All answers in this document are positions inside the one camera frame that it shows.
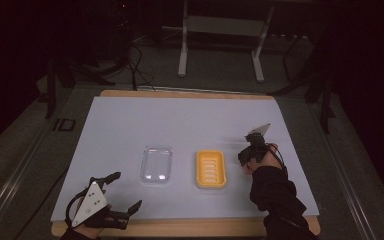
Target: white table leg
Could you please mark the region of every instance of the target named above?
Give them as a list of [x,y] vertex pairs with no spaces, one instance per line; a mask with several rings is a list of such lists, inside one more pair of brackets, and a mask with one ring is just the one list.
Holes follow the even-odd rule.
[[188,60],[188,0],[183,1],[183,28],[182,28],[182,50],[180,52],[179,77],[186,76],[186,64]]
[[270,21],[272,19],[273,12],[274,12],[274,7],[271,7],[267,15],[267,19],[263,25],[263,28],[261,29],[260,41],[258,42],[258,46],[255,50],[251,52],[252,63],[254,64],[255,77],[257,79],[257,82],[259,83],[264,82],[263,70],[261,68],[261,63],[260,63],[260,53],[261,53],[261,49],[263,48],[264,40],[266,40],[266,37],[267,37],[267,31],[269,30]]

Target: transparent tray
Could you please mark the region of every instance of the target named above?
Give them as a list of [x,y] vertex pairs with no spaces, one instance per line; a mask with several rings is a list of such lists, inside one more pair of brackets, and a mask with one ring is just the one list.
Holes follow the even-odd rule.
[[166,145],[149,145],[143,151],[140,177],[144,183],[164,184],[170,179],[173,151]]

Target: cable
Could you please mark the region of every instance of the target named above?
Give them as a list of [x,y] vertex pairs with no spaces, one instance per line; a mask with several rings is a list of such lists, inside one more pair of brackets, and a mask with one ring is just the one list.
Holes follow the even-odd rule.
[[280,153],[278,147],[273,143],[267,143],[266,144],[267,150],[276,158],[276,160],[279,162],[280,166],[282,167],[283,172],[285,173],[286,177],[288,177],[288,169],[286,168],[285,162],[283,161],[282,154]]
[[64,172],[61,173],[61,175],[55,180],[54,184],[52,184],[51,188],[49,189],[48,193],[43,198],[42,202],[39,204],[39,206],[36,208],[36,210],[33,212],[33,214],[30,216],[30,218],[27,220],[27,222],[23,225],[23,227],[18,231],[18,233],[14,236],[13,240],[16,240],[20,237],[20,235],[23,233],[23,231],[27,228],[27,226],[30,224],[30,222],[33,220],[33,218],[36,216],[36,214],[39,212],[40,208],[42,208],[43,204],[48,199],[49,195],[51,195],[52,191],[54,190],[55,186],[58,184],[58,182],[62,179],[62,177],[67,173],[68,168],[64,170]]
[[71,221],[71,218],[70,218],[70,209],[71,209],[71,206],[74,204],[74,202],[76,202],[78,199],[84,197],[86,195],[88,191],[88,188],[84,189],[83,191],[81,191],[80,193],[76,194],[76,196],[74,196],[73,199],[71,199],[71,201],[68,203],[67,205],[67,208],[65,209],[65,223],[67,224],[67,226],[69,228],[72,227],[72,221]]
[[137,91],[138,88],[137,88],[137,84],[136,84],[136,72],[138,70],[138,66],[139,66],[139,63],[140,61],[142,60],[142,51],[136,47],[133,43],[131,44],[131,47],[136,49],[138,52],[139,52],[139,59],[138,61],[136,62],[136,64],[133,63],[133,61],[130,59],[128,61],[128,64],[130,66],[130,70],[132,71],[132,86],[133,86],[133,91]]
[[[145,83],[141,83],[141,84],[139,84],[139,86],[149,85],[149,86],[156,92],[157,90],[155,90],[154,86],[151,84],[151,83],[154,81],[154,76],[152,76],[152,75],[149,74],[149,73],[141,72],[141,71],[139,71],[139,70],[138,70],[138,73],[139,73],[139,75],[142,77],[142,79],[145,81]],[[148,81],[148,80],[143,76],[143,74],[149,75],[149,76],[151,77],[151,80]]]

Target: yellow tray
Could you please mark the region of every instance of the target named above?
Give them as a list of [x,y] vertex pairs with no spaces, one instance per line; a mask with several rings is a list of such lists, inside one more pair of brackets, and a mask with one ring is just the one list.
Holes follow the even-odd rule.
[[203,150],[196,154],[196,183],[200,188],[223,188],[226,185],[222,152]]

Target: metal stand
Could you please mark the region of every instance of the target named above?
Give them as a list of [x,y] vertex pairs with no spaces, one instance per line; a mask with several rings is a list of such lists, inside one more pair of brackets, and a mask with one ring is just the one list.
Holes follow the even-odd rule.
[[253,21],[241,19],[215,18],[203,16],[188,15],[188,0],[183,1],[183,27],[182,27],[182,49],[180,52],[180,61],[178,76],[186,76],[186,65],[188,58],[188,31],[206,32],[217,34],[232,34],[243,36],[259,37],[259,42],[255,50],[251,52],[252,62],[257,82],[264,81],[263,70],[260,62],[260,53],[263,48],[264,41],[267,37],[270,21],[272,19],[274,7],[270,7],[266,20]]

